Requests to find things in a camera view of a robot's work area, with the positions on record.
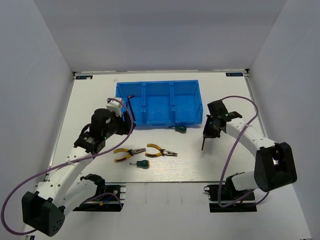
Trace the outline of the green stubby screwdriver front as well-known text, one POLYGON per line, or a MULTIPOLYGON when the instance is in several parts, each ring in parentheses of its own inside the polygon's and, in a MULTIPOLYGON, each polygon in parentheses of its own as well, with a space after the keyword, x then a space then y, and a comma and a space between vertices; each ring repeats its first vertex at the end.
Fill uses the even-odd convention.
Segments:
POLYGON ((150 162, 148 160, 139 160, 137 162, 130 162, 129 164, 144 169, 147 169, 150 166, 150 162))

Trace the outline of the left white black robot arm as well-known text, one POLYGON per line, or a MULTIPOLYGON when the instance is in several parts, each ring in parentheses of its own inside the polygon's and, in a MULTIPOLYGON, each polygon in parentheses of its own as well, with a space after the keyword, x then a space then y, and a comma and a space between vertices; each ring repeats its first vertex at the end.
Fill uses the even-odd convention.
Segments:
POLYGON ((66 216, 90 198, 105 196, 105 180, 96 174, 81 176, 82 171, 106 146, 112 135, 129 136, 134 117, 122 106, 96 109, 91 121, 80 132, 64 163, 54 166, 51 178, 34 192, 26 192, 21 200, 23 222, 53 237, 61 229, 66 216))

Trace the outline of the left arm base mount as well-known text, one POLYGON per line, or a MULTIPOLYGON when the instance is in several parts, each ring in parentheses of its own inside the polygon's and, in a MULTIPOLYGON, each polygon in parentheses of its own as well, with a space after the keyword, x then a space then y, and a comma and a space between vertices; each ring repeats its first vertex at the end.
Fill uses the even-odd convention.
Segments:
POLYGON ((82 203, 74 212, 120 212, 125 203, 126 184, 106 183, 95 199, 82 203))

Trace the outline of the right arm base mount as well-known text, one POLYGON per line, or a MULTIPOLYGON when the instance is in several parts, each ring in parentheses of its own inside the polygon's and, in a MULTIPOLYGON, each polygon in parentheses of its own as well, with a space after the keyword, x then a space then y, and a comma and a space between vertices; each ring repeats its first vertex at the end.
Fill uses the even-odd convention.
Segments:
MULTIPOLYGON (((218 190, 219 184, 208 184, 203 188, 203 191, 208 194, 209 212, 210 213, 253 213, 257 212, 255 194, 252 192, 250 195, 242 200, 228 207, 220 207, 218 204, 218 190)), ((229 204, 230 202, 238 199, 244 195, 246 191, 242 191, 236 196, 232 196, 230 191, 222 184, 220 201, 222 205, 229 204)))

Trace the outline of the brown hex key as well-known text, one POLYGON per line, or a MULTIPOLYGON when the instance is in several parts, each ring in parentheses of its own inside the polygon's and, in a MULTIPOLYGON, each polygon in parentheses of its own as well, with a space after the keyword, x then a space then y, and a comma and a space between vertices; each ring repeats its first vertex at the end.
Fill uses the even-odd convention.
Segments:
POLYGON ((135 95, 129 95, 129 96, 127 97, 126 106, 129 106, 132 119, 135 121, 136 118, 135 118, 135 114, 134 114, 133 107, 132 107, 132 104, 131 104, 131 99, 133 99, 134 97, 135 97, 135 95))
POLYGON ((201 144, 201 151, 203 151, 203 150, 204 150, 205 140, 206 140, 206 138, 205 138, 205 137, 203 137, 203 138, 202 138, 202 144, 201 144))

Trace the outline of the yellow pliers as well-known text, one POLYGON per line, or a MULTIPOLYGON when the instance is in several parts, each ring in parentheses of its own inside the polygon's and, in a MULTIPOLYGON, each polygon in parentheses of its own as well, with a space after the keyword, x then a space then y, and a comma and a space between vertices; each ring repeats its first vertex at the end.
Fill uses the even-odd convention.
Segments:
POLYGON ((121 158, 116 158, 114 160, 115 163, 123 162, 136 154, 140 154, 146 151, 146 148, 136 148, 136 149, 127 149, 127 148, 118 148, 113 151, 114 154, 117 153, 126 153, 126 156, 121 158))
POLYGON ((156 144, 153 144, 153 143, 148 143, 146 145, 148 148, 154 148, 156 150, 158 150, 158 153, 145 153, 145 156, 148 157, 148 158, 158 158, 158 157, 164 157, 164 156, 170 156, 170 157, 177 157, 178 154, 176 152, 173 152, 173 151, 169 151, 169 150, 166 150, 156 144))

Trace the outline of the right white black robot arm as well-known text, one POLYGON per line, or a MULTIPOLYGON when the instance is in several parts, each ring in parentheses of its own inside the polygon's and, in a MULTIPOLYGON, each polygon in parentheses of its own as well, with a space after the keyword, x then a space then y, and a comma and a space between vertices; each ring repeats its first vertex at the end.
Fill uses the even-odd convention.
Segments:
POLYGON ((221 99, 208 105, 209 114, 203 130, 203 139, 215 139, 221 132, 235 138, 255 158, 254 170, 223 176, 218 194, 238 200, 249 191, 259 189, 265 193, 293 184, 297 171, 291 146, 277 143, 254 130, 238 112, 229 112, 221 99))

